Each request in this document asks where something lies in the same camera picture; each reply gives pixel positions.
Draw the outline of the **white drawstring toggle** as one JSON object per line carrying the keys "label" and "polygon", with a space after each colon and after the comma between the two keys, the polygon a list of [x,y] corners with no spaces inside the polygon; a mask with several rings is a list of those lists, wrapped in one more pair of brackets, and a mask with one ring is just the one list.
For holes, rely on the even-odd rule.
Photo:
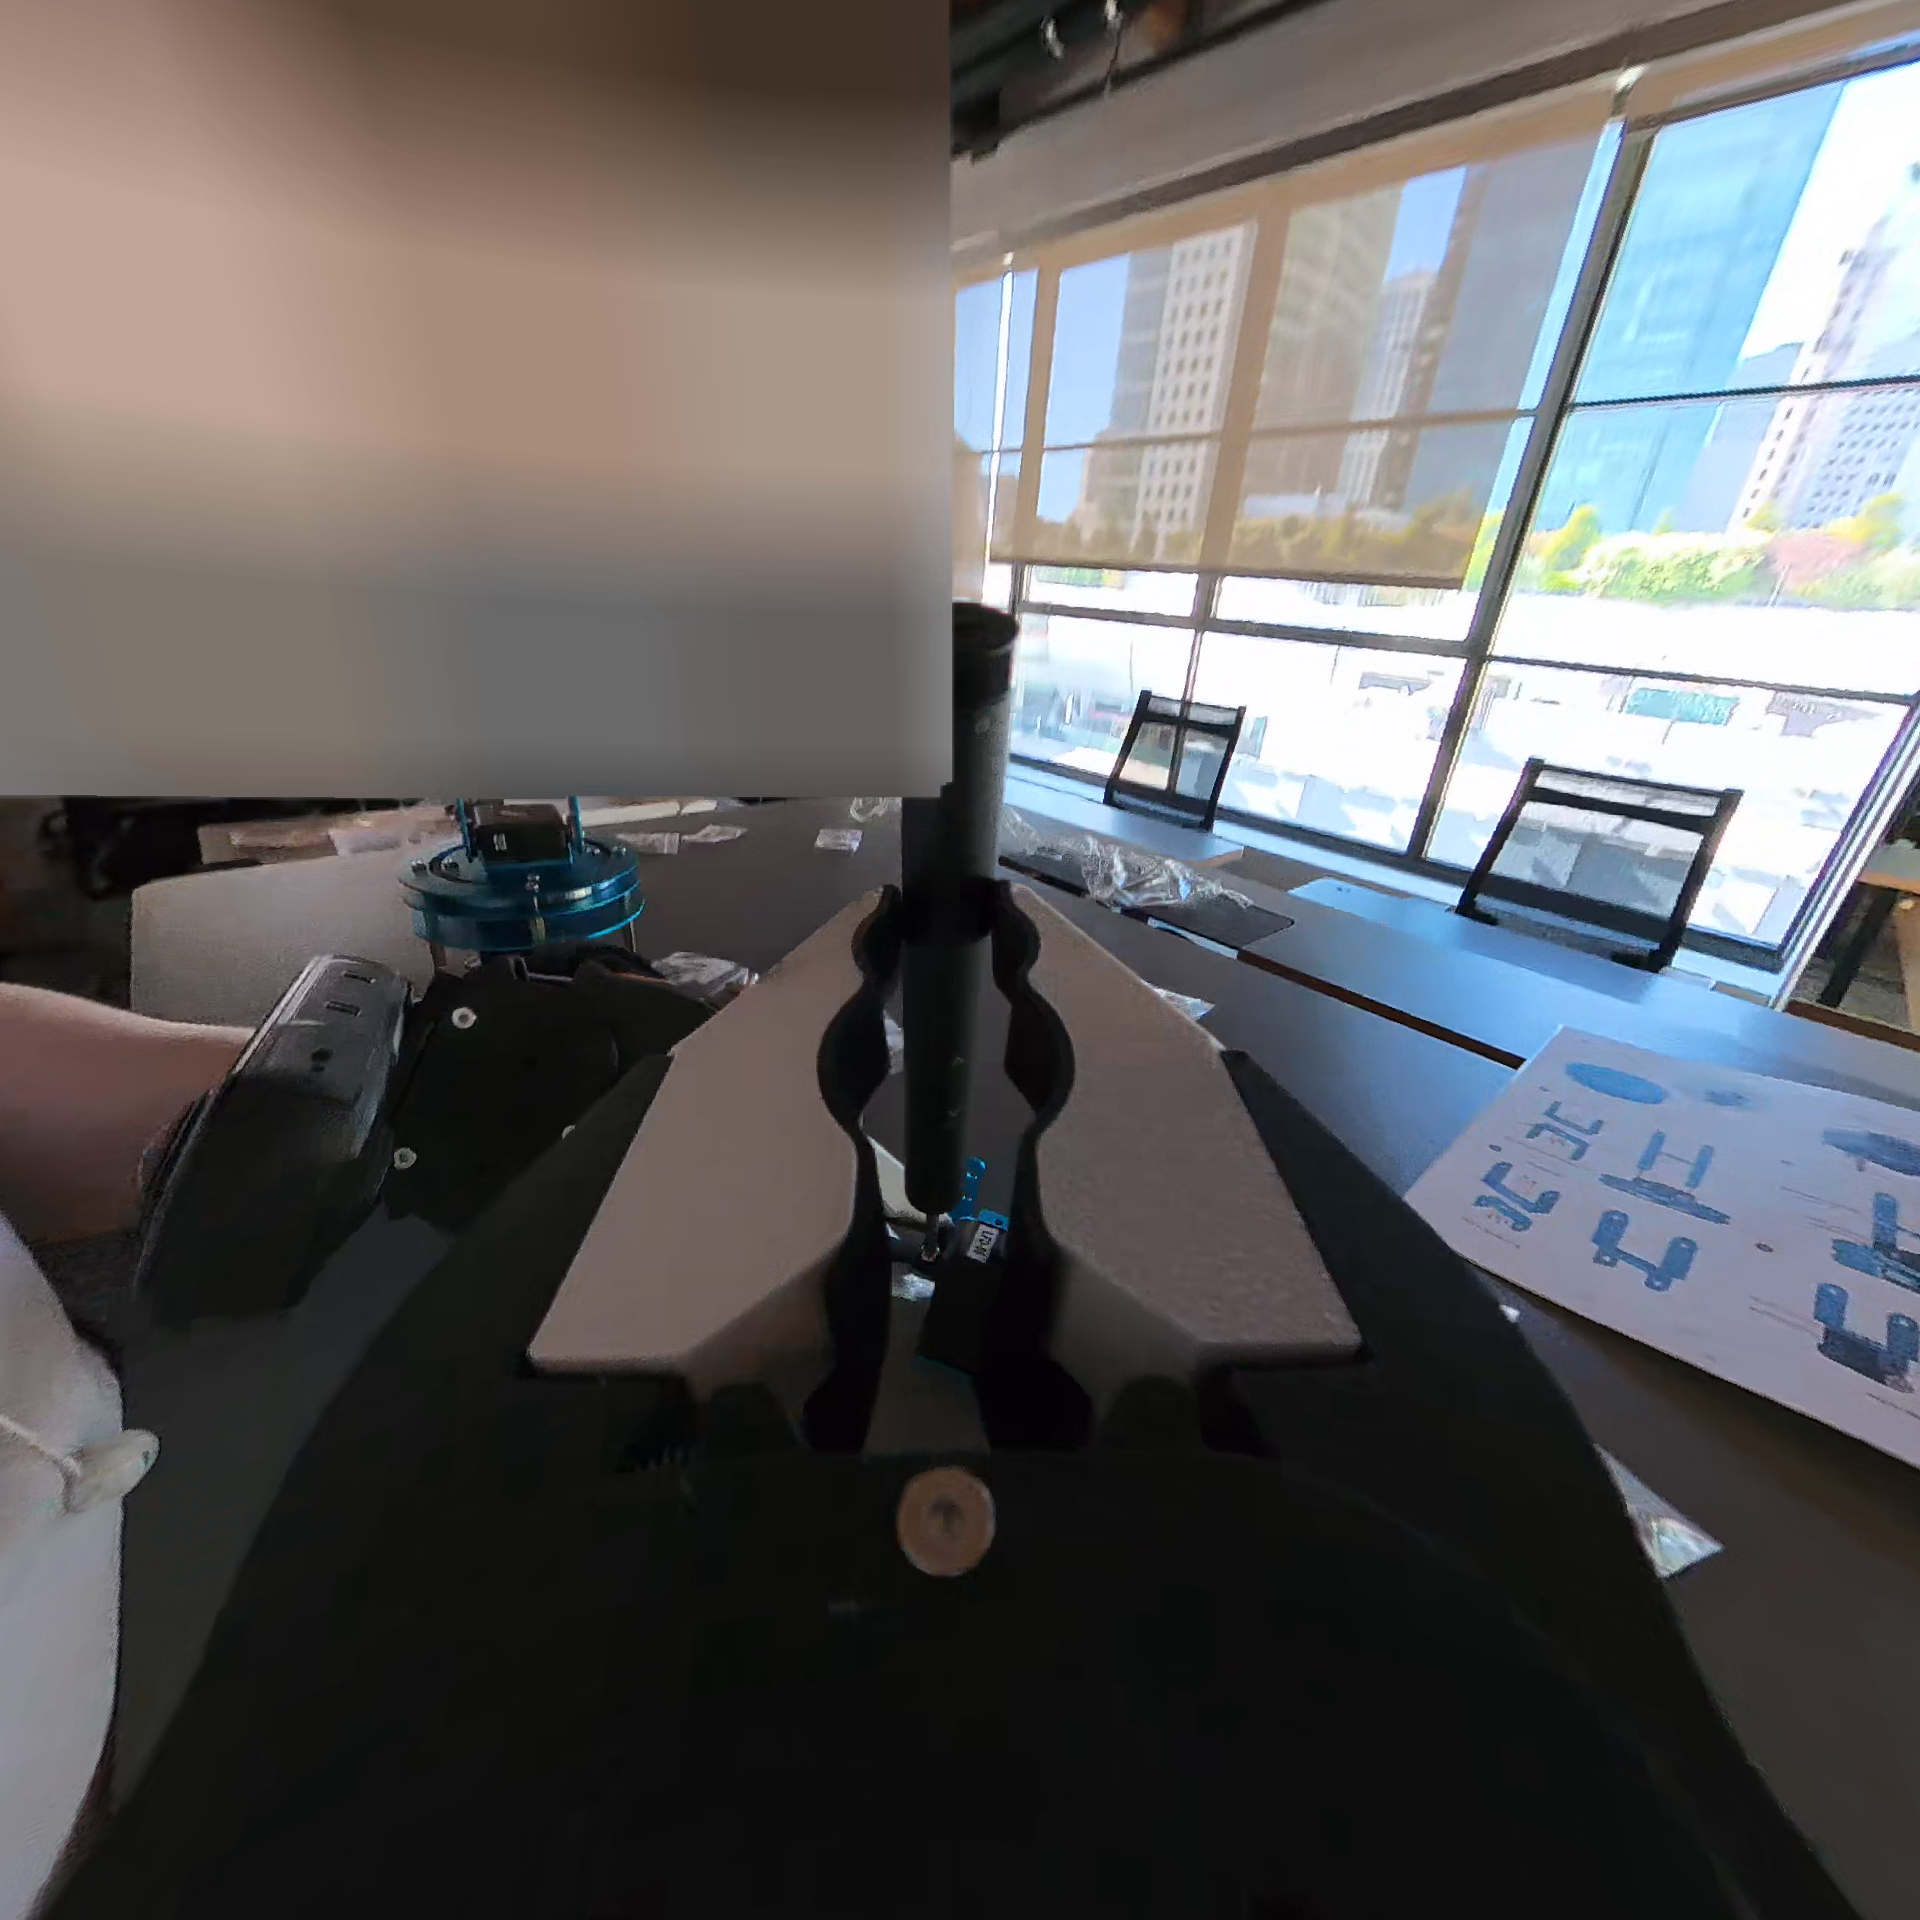
{"label": "white drawstring toggle", "polygon": [[155,1467],[161,1435],[125,1428],[106,1441],[56,1455],[63,1474],[63,1510],[86,1516],[125,1503]]}

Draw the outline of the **beige roller blind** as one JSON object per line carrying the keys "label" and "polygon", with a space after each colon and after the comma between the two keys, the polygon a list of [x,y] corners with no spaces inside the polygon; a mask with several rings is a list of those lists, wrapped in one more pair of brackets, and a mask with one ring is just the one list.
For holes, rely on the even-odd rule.
{"label": "beige roller blind", "polygon": [[986,560],[1462,586],[1612,116],[1566,89],[962,276]]}

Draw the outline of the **grey office table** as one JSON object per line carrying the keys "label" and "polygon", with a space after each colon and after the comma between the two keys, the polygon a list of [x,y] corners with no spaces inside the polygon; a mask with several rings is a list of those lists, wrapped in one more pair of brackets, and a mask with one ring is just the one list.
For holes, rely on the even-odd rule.
{"label": "grey office table", "polygon": [[1554,1030],[1570,1029],[1677,1061],[1918,1105],[1918,1051],[1907,1044],[1546,946],[1422,901],[1367,889],[1357,889],[1357,901],[1386,916],[1287,893],[1274,907],[1283,925],[1237,956],[1503,1065],[1524,1065]]}

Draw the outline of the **blue metal bracket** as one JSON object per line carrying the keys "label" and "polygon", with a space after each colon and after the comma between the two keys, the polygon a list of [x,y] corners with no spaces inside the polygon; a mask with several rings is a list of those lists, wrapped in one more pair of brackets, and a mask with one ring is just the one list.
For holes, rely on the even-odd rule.
{"label": "blue metal bracket", "polygon": [[[947,1227],[949,1227],[954,1217],[990,1212],[990,1208],[978,1203],[982,1182],[986,1182],[986,1161],[982,1159],[970,1159],[962,1165],[959,1198],[957,1198],[957,1203],[940,1220],[940,1241],[947,1241]],[[925,1237],[925,1224],[915,1224],[908,1213],[892,1213],[888,1217],[892,1293],[896,1293],[896,1298],[925,1308],[925,1302],[933,1293],[933,1282],[930,1282],[933,1273],[918,1270],[920,1237]]]}

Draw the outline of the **black mesh office chair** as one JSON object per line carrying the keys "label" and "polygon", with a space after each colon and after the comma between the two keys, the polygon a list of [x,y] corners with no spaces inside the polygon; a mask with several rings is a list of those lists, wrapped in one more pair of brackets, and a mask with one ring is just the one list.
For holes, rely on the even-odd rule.
{"label": "black mesh office chair", "polygon": [[1247,709],[1144,690],[1099,789],[1102,806],[1212,832]]}
{"label": "black mesh office chair", "polygon": [[1454,914],[1664,971],[1741,798],[1527,758]]}

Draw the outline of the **black servo motor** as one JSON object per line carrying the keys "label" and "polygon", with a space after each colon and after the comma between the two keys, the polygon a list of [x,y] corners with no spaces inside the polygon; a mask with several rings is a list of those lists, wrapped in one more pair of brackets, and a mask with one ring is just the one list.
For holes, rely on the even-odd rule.
{"label": "black servo motor", "polygon": [[920,1361],[966,1376],[978,1374],[1003,1279],[1006,1229],[1008,1217],[1003,1212],[976,1212],[949,1220],[945,1258],[930,1279],[933,1293],[925,1302],[918,1335]]}

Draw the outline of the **pile of clear plastic wrap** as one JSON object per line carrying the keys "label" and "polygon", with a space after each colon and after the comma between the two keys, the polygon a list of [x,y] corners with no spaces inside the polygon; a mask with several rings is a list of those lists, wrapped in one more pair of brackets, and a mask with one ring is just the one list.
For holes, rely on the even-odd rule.
{"label": "pile of clear plastic wrap", "polygon": [[1027,882],[1089,897],[1115,914],[1252,912],[1257,901],[1209,871],[1163,853],[1137,848],[1006,804],[1000,809],[1000,866]]}

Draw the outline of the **group of small clear bags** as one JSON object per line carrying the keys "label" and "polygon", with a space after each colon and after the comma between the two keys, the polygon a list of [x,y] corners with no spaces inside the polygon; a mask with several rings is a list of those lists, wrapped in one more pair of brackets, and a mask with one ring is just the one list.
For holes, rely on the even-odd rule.
{"label": "group of small clear bags", "polygon": [[[643,907],[612,941],[645,964],[704,952],[763,971],[864,892],[899,882],[899,806],[861,820],[849,798],[720,806],[635,820],[680,832],[675,853],[635,853]],[[438,958],[410,925],[400,882],[456,846],[454,820],[417,843],[228,866],[155,882],[134,907],[134,1001],[155,1018],[258,1020],[320,952],[383,964],[424,990]]]}

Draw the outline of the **black screwdriver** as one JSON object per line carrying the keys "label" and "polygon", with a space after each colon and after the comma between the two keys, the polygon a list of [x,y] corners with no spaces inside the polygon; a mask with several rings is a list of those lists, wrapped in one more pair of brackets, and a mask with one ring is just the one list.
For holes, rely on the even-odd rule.
{"label": "black screwdriver", "polygon": [[1020,623],[954,604],[954,766],[901,804],[904,1200],[940,1234],[962,1188],[976,995],[995,925]]}

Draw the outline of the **person's left forearm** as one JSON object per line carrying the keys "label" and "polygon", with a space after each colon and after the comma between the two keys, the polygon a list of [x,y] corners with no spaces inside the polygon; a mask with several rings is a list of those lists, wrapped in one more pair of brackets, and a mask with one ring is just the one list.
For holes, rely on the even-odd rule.
{"label": "person's left forearm", "polygon": [[251,1030],[4,987],[4,1217],[24,1244],[125,1234],[175,1119]]}

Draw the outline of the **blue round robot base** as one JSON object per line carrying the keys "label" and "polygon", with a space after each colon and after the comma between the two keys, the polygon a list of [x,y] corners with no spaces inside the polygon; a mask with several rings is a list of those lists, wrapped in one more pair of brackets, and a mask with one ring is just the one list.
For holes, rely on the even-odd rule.
{"label": "blue round robot base", "polygon": [[410,927],[443,966],[543,946],[635,951],[645,912],[635,853],[594,835],[580,795],[454,798],[454,835],[410,853],[398,892]]}

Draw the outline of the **white printed instruction manual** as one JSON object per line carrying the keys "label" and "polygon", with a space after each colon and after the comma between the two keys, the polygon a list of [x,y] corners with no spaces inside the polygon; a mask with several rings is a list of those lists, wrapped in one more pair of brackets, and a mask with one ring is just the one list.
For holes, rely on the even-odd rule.
{"label": "white printed instruction manual", "polygon": [[1459,1258],[1918,1468],[1918,1109],[1561,1029],[1407,1188]]}

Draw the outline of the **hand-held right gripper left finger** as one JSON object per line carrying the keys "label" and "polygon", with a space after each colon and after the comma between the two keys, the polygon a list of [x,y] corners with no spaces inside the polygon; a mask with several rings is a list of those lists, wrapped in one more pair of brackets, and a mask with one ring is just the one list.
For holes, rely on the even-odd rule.
{"label": "hand-held right gripper left finger", "polygon": [[535,1370],[874,1370],[892,1264],[859,1119],[822,1088],[869,987],[872,889],[668,1051],[539,1333]]}

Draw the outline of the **clear bag of screws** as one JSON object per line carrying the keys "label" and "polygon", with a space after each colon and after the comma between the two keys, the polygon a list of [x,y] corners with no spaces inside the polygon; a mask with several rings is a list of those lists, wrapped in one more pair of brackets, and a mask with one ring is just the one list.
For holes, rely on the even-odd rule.
{"label": "clear bag of screws", "polygon": [[1652,1492],[1612,1453],[1601,1448],[1601,1462],[1634,1521],[1649,1568],[1663,1578],[1683,1578],[1720,1554],[1720,1542],[1683,1516],[1671,1503]]}

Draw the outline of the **large glass window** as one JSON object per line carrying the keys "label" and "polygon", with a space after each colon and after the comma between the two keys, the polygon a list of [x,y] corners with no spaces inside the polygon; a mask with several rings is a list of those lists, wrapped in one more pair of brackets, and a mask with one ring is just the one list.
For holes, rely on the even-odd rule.
{"label": "large glass window", "polygon": [[1582,85],[1617,116],[1467,584],[986,560],[1015,754],[1093,785],[1144,690],[1244,704],[1223,829],[1422,892],[1527,758],[1741,785],[1684,942],[1783,976],[1918,776],[1918,3]]}

